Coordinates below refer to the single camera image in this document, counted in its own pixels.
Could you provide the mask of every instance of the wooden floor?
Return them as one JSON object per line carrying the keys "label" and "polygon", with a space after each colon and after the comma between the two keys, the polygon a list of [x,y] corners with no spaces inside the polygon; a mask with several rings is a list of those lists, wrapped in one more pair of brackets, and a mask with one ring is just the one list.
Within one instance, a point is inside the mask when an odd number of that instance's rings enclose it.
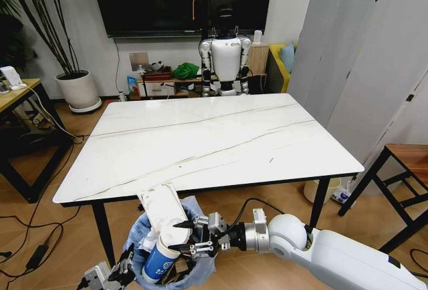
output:
{"label": "wooden floor", "polygon": [[[57,105],[67,129],[75,134],[89,134],[105,107],[106,103],[104,102],[102,108],[97,112],[77,116],[71,114],[65,104]],[[51,199],[82,146],[74,147],[70,161],[47,189],[37,210],[35,225],[62,221],[75,213],[75,208],[63,208],[53,204]],[[51,151],[21,157],[17,166],[26,178],[34,179],[43,168],[49,153]],[[295,184],[202,192],[197,193],[196,197],[205,214],[218,210],[229,222],[235,218],[246,198],[257,196],[271,202],[285,212],[296,215],[301,221],[307,223],[312,204],[304,198],[302,190],[303,182],[298,182]],[[3,177],[0,177],[0,192],[0,215],[16,214],[28,222],[34,205],[27,204]],[[402,198],[408,196],[407,191],[402,186],[398,187],[395,195]],[[122,245],[126,240],[130,226],[139,216],[136,211],[137,205],[137,200],[106,205],[116,258],[122,252]],[[260,204],[249,204],[243,216],[245,221],[251,220],[251,206],[260,206]],[[426,207],[426,203],[412,206],[409,208],[409,214],[415,218]],[[318,227],[342,233],[375,248],[379,248],[405,226],[382,196],[360,197],[356,206],[345,217],[337,215],[338,209],[338,204],[331,200],[328,201],[322,211]],[[265,208],[265,211],[268,220],[275,215],[275,212],[268,208]],[[22,273],[34,249],[44,242],[50,229],[49,227],[31,229],[28,242],[24,248],[10,261],[1,264],[0,269],[10,274]],[[0,220],[0,251],[15,251],[21,244],[24,233],[25,228],[13,219]],[[409,270],[422,272],[409,256],[409,249],[413,247],[428,251],[428,227],[419,231],[391,254]],[[428,266],[427,257],[420,256],[418,258],[424,266]],[[65,224],[64,236],[49,260],[34,273],[10,284],[9,288],[74,290],[84,271],[103,260],[106,260],[106,257],[98,237],[92,209],[90,206],[83,206],[79,215]],[[217,272],[204,285],[194,289],[328,289],[313,278],[307,270],[294,263],[279,260],[271,254],[257,255],[251,252],[242,253],[237,250],[230,250],[228,253],[221,253],[218,256],[216,267]],[[8,280],[10,279],[0,275],[0,289],[5,289]],[[140,288],[136,283],[133,283],[127,289]]]}

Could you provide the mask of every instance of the blue and white cup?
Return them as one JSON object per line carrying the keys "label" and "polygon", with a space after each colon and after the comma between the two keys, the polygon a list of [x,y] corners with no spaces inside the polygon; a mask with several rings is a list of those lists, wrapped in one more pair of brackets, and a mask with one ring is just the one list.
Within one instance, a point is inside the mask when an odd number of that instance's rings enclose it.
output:
{"label": "blue and white cup", "polygon": [[149,283],[156,283],[168,271],[175,259],[179,257],[180,252],[168,249],[170,245],[180,245],[189,240],[191,230],[175,228],[176,223],[182,222],[182,219],[175,218],[167,224],[163,224],[160,229],[159,237],[152,252],[147,258],[141,274]]}
{"label": "blue and white cup", "polygon": [[158,282],[179,257],[180,252],[168,249],[158,237],[156,245],[148,256],[141,274],[149,283]]}

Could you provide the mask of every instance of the green cloth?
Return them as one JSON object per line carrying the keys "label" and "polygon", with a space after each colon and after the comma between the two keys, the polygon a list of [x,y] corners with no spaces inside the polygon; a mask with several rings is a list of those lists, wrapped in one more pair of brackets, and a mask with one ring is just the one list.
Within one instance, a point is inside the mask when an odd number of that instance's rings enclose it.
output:
{"label": "green cloth", "polygon": [[198,70],[199,66],[196,66],[195,64],[183,63],[174,69],[173,76],[180,80],[195,78]]}

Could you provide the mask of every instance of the marble tabletop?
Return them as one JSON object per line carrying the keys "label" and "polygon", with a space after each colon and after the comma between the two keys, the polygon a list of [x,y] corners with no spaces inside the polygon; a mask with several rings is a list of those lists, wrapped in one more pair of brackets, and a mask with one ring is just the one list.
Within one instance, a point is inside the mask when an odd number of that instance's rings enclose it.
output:
{"label": "marble tabletop", "polygon": [[110,103],[55,203],[361,172],[289,94]]}

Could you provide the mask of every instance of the black metal frame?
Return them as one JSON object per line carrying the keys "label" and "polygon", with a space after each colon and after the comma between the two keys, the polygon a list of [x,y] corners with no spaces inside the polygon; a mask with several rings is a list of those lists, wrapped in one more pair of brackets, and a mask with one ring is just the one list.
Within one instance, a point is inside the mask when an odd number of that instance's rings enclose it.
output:
{"label": "black metal frame", "polygon": [[[184,194],[184,193],[196,193],[196,192],[206,192],[210,190],[224,190],[228,188],[239,188],[239,187],[248,187],[248,186],[259,186],[259,185],[269,185],[269,184],[281,184],[281,183],[291,183],[291,182],[299,182],[299,181],[305,181],[305,180],[317,180],[319,179],[320,182],[318,184],[318,189],[316,191],[314,204],[312,206],[312,213],[310,217],[310,226],[316,227],[316,224],[318,222],[318,219],[321,214],[322,206],[324,205],[324,199],[326,197],[328,183],[330,182],[331,178],[340,178],[345,176],[354,176],[356,173],[344,173],[344,174],[333,174],[329,176],[315,176],[315,177],[309,177],[309,178],[297,178],[292,180],[279,180],[279,181],[270,181],[270,182],[258,182],[258,183],[251,183],[251,184],[240,184],[240,185],[233,185],[233,186],[216,186],[214,188],[201,188],[201,189],[195,189],[195,190],[183,190],[178,191],[178,194]],[[95,221],[98,227],[98,232],[100,234],[100,239],[102,242],[102,245],[104,247],[104,251],[106,252],[106,256],[108,259],[108,262],[110,266],[116,264],[115,258],[114,258],[114,249],[112,244],[112,237],[110,233],[110,228],[108,226],[108,219],[106,215],[106,210],[104,208],[104,203],[109,202],[119,202],[119,201],[125,201],[125,200],[135,200],[138,197],[136,195],[132,196],[121,196],[118,198],[105,198],[100,200],[82,200],[77,202],[67,202],[62,203],[62,206],[69,207],[69,206],[80,206],[80,205],[91,205],[92,210],[94,211]]]}
{"label": "black metal frame", "polygon": [[[64,128],[64,124],[56,112],[54,105],[51,103],[49,96],[43,88],[43,85],[39,83],[33,88],[33,90],[39,95],[44,108],[52,115],[52,117],[55,118],[56,122],[58,122],[58,124]],[[30,98],[32,95],[33,92],[28,90],[24,96],[13,102],[10,106],[1,111],[0,114],[12,112],[16,107],[18,107],[24,101],[28,100],[28,98]],[[7,159],[7,156],[4,154],[0,155],[0,173],[12,184],[13,187],[15,187],[15,189],[22,195],[23,198],[28,201],[28,203],[36,203],[39,200],[40,192],[43,190],[44,186],[49,180],[49,177],[60,163],[62,156],[66,153],[67,149],[72,144],[70,137],[65,134],[60,136],[57,142],[57,150],[31,186],[23,179],[18,171],[14,169]]]}
{"label": "black metal frame", "polygon": [[[377,172],[381,169],[383,164],[392,156],[404,169],[403,173],[400,173],[392,178],[388,178],[382,181],[378,176]],[[424,194],[419,194],[410,184],[407,182],[407,178],[413,177],[427,192]],[[428,187],[421,181],[417,176],[415,176],[405,165],[399,160],[386,146],[383,148],[381,154],[373,163],[371,168],[367,171],[366,175],[362,178],[358,186],[355,188],[354,192],[351,194],[349,199],[342,205],[338,214],[344,216],[349,210],[350,206],[354,201],[361,195],[370,181],[373,180],[374,183],[379,187],[385,197],[388,199],[389,203],[393,206],[395,211],[399,214],[402,220],[406,223],[406,227],[395,235],[391,240],[385,243],[379,250],[384,253],[390,253],[396,249],[399,245],[404,243],[408,238],[414,235],[417,231],[423,228],[428,223],[428,210],[419,215],[415,220],[413,220],[405,211],[405,208],[408,206],[425,202],[428,200]],[[387,188],[388,185],[401,181],[414,195],[412,198],[408,198],[403,201],[398,201],[394,195]]]}

